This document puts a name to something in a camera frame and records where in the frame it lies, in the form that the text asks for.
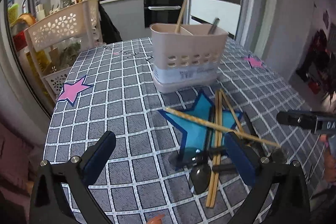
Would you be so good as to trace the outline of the person right hand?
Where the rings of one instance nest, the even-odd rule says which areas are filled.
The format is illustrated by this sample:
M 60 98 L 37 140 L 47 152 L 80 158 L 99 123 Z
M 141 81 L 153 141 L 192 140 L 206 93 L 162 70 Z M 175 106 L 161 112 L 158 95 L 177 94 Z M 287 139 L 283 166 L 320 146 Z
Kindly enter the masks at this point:
M 326 182 L 335 184 L 336 180 L 336 168 L 335 168 L 335 158 L 330 153 L 329 143 L 327 141 L 326 135 L 321 135 L 319 140 L 324 144 L 324 174 L 323 177 Z

